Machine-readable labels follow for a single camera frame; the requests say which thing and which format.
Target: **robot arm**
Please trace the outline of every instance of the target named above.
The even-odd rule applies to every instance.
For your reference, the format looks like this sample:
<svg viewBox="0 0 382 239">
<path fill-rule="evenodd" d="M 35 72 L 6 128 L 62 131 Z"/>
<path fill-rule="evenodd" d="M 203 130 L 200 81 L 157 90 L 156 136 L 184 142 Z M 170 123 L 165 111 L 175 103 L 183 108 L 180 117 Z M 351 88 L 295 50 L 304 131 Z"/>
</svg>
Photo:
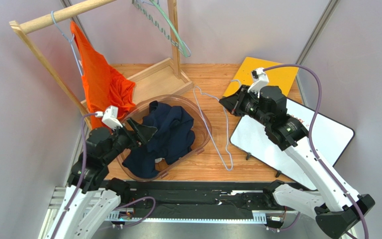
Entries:
<svg viewBox="0 0 382 239">
<path fill-rule="evenodd" d="M 125 149 L 146 144 L 156 133 L 157 128 L 144 126 L 133 119 L 128 119 L 127 122 L 133 130 L 127 130 L 117 120 L 117 107 L 114 106 L 105 110 L 102 122 L 111 130 L 106 127 L 91 130 L 86 140 L 85 171 L 82 172 L 83 155 L 81 154 L 79 160 L 72 166 L 68 179 L 69 186 L 66 188 L 62 206 L 46 238 L 90 239 L 114 208 L 121 202 L 129 202 L 129 184 L 113 178 L 107 184 L 98 202 L 84 217 L 91 198 L 108 175 L 108 165 Z M 82 174 L 84 174 L 82 183 L 78 185 Z M 70 200 L 72 203 L 65 210 Z"/>
<path fill-rule="evenodd" d="M 262 71 L 253 71 L 258 78 Z M 264 86 L 255 92 L 252 86 L 241 86 L 233 95 L 219 102 L 233 115 L 248 115 L 265 126 L 269 140 L 291 157 L 307 174 L 321 196 L 314 196 L 291 188 L 281 181 L 264 189 L 270 204 L 288 206 L 316 220 L 319 227 L 331 238 L 339 238 L 354 226 L 360 217 L 347 195 L 314 157 L 308 142 L 308 131 L 301 122 L 287 114 L 287 98 L 277 86 Z M 324 158 L 318 151 L 319 158 Z M 327 168 L 345 185 L 348 193 L 357 195 L 357 204 L 365 215 L 375 204 L 369 194 L 360 195 L 328 163 Z"/>
</svg>

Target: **orange shirt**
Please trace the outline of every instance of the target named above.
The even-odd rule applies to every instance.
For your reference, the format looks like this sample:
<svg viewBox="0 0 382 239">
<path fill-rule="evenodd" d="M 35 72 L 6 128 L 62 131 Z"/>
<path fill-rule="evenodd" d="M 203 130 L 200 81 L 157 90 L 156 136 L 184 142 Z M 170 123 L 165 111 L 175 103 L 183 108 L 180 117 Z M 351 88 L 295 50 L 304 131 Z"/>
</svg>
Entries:
<svg viewBox="0 0 382 239">
<path fill-rule="evenodd" d="M 126 113 L 135 106 L 132 102 L 135 82 L 127 80 L 110 66 L 104 56 L 94 50 L 73 21 L 71 21 L 70 29 L 75 35 L 75 42 L 81 55 L 84 70 L 82 84 L 88 110 L 91 113 L 104 112 L 107 107 L 112 105 L 119 108 L 118 119 L 125 117 Z M 91 117 L 91 125 L 92 128 L 105 126 L 101 122 L 101 118 L 95 117 Z"/>
</svg>

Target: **hanger rack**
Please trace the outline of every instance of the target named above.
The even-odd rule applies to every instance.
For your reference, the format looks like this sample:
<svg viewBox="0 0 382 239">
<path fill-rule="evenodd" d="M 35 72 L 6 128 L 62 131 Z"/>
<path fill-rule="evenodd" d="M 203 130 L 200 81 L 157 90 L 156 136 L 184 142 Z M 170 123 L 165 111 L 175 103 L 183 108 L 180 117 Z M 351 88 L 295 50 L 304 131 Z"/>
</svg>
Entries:
<svg viewBox="0 0 382 239">
<path fill-rule="evenodd" d="M 116 0 L 86 0 L 75 5 L 66 7 L 62 10 L 54 12 L 56 22 L 72 18 L 81 13 L 90 11 L 97 7 L 106 5 Z M 178 30 L 178 14 L 177 1 L 168 0 L 169 19 Z M 11 28 L 22 39 L 26 46 L 32 51 L 35 57 L 51 74 L 57 84 L 62 88 L 66 95 L 79 108 L 82 115 L 88 114 L 87 102 L 79 101 L 73 94 L 72 90 L 66 85 L 65 81 L 60 77 L 48 59 L 42 54 L 41 50 L 27 36 L 29 33 L 41 30 L 54 24 L 51 14 L 47 14 L 36 19 L 24 22 L 22 24 L 17 21 L 11 21 Z M 176 41 L 176 37 L 171 30 L 171 37 Z M 179 50 L 172 46 L 172 58 L 167 58 L 153 66 L 131 76 L 128 80 L 136 83 L 132 101 L 137 104 L 159 95 L 180 95 L 193 87 L 192 81 L 181 70 L 181 60 Z M 91 121 L 87 120 L 87 126 L 91 129 Z"/>
</svg>

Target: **white wall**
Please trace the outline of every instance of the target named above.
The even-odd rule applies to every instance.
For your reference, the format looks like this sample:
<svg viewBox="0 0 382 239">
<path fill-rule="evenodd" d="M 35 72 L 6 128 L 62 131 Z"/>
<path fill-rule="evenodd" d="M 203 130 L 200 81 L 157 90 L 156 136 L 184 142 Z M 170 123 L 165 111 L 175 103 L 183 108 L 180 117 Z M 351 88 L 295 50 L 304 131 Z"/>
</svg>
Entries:
<svg viewBox="0 0 382 239">
<path fill-rule="evenodd" d="M 0 239 L 38 237 L 78 138 L 79 111 L 8 25 L 61 8 L 58 0 L 0 0 Z M 83 99 L 70 46 L 56 27 L 30 36 Z"/>
<path fill-rule="evenodd" d="M 117 0 L 80 15 L 94 48 L 109 63 L 156 63 L 171 57 L 170 42 L 131 2 Z M 294 63 L 328 2 L 178 0 L 179 33 L 192 51 L 183 62 L 241 63 L 252 56 Z M 167 1 L 160 5 L 167 13 Z M 169 27 L 155 7 L 143 6 L 163 28 Z"/>
<path fill-rule="evenodd" d="M 373 196 L 369 232 L 382 238 L 382 1 L 340 1 L 304 65 L 322 81 L 320 111 L 356 131 L 335 168 L 360 193 Z M 316 83 L 299 76 L 314 107 Z"/>
</svg>

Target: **white board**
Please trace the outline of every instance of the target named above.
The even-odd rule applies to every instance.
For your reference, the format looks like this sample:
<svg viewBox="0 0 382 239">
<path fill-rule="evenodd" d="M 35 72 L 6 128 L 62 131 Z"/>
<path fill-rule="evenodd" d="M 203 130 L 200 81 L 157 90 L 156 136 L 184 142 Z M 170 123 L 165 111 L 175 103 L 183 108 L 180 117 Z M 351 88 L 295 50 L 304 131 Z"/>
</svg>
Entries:
<svg viewBox="0 0 382 239">
<path fill-rule="evenodd" d="M 288 114 L 298 118 L 309 129 L 314 111 L 290 99 L 287 100 L 286 107 Z M 319 114 L 315 121 L 312 136 L 314 145 L 322 152 L 328 162 L 334 165 L 353 139 L 354 131 Z M 280 170 L 282 174 L 295 182 L 310 190 L 316 190 L 316 187 L 297 163 L 268 139 L 265 134 L 265 127 L 251 117 L 244 116 L 241 118 L 232 133 L 231 143 L 270 167 Z"/>
</svg>

